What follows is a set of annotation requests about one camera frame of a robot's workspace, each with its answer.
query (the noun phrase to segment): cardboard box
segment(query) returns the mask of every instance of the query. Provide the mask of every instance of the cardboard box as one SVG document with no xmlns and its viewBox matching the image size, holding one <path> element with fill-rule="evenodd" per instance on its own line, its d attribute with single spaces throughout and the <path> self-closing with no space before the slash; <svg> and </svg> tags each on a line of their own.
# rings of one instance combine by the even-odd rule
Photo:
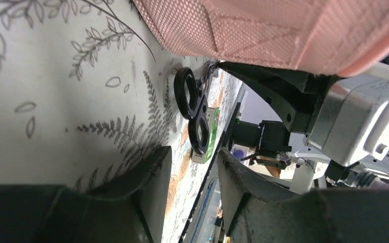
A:
<svg viewBox="0 0 389 243">
<path fill-rule="evenodd" d="M 214 153 L 214 146 L 215 146 L 215 139 L 217 136 L 217 129 L 218 129 L 218 119 L 220 115 L 220 109 L 219 108 L 211 108 L 209 107 L 207 110 L 207 122 L 208 127 L 210 129 L 210 136 L 209 136 L 209 143 L 208 143 L 208 149 L 205 154 L 197 154 L 195 152 L 191 155 L 191 161 L 205 164 Z"/>
</svg>

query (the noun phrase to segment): black scissors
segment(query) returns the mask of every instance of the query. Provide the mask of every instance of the black scissors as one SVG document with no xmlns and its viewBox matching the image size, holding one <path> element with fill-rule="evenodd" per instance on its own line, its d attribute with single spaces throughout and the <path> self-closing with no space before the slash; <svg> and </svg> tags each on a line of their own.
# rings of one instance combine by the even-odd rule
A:
<svg viewBox="0 0 389 243">
<path fill-rule="evenodd" d="M 207 122 L 208 95 L 211 86 L 211 74 L 217 75 L 215 64 L 206 64 L 201 78 L 195 79 L 188 67 L 178 70 L 174 78 L 174 91 L 178 109 L 188 119 L 188 137 L 197 154 L 204 154 L 208 149 L 210 128 Z"/>
</svg>

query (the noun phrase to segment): purple object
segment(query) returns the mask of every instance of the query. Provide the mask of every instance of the purple object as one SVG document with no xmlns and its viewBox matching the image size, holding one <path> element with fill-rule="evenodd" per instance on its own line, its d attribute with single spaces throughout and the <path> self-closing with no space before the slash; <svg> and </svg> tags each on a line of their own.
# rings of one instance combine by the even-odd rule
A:
<svg viewBox="0 0 389 243">
<path fill-rule="evenodd" d="M 244 152 L 242 150 L 235 150 L 234 151 L 234 156 L 237 159 L 242 159 L 243 157 L 245 157 Z"/>
</svg>

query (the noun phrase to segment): pink mesh fabric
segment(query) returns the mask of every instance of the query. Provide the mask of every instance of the pink mesh fabric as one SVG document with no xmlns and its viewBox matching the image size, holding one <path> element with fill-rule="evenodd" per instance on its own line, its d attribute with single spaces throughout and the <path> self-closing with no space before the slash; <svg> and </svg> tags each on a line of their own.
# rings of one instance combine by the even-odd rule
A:
<svg viewBox="0 0 389 243">
<path fill-rule="evenodd" d="M 170 52 L 355 75 L 389 52 L 389 0 L 134 0 Z"/>
</svg>

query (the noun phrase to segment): pink pouch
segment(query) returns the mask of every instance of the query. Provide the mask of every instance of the pink pouch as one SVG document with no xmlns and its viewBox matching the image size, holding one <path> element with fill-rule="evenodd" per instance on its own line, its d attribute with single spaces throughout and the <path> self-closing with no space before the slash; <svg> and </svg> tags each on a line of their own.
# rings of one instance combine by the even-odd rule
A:
<svg viewBox="0 0 389 243">
<path fill-rule="evenodd" d="M 134 2 L 180 56 L 352 76 L 389 53 L 389 0 Z"/>
</svg>

